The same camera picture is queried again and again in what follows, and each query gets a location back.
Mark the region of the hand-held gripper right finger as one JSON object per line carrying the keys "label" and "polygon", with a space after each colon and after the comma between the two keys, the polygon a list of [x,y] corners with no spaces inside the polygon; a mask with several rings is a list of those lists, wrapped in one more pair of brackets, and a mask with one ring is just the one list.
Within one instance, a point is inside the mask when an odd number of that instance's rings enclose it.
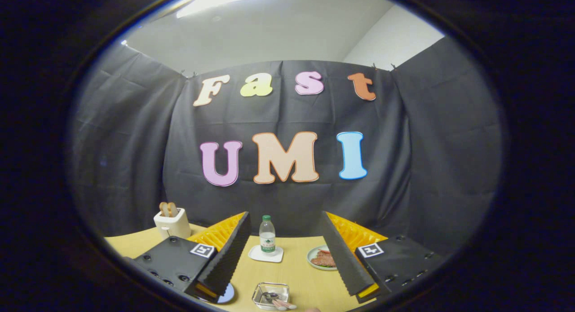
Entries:
{"label": "hand-held gripper right finger", "polygon": [[348,293],[359,303],[399,297],[445,261],[407,236],[383,236],[326,211],[321,232]]}

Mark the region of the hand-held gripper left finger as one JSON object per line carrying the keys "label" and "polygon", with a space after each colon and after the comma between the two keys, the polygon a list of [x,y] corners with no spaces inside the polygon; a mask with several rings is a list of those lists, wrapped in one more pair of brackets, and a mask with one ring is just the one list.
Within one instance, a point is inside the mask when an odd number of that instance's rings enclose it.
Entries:
{"label": "hand-held gripper left finger", "polygon": [[249,212],[241,212],[187,239],[169,236],[132,264],[175,291],[216,303],[226,292],[251,230]]}

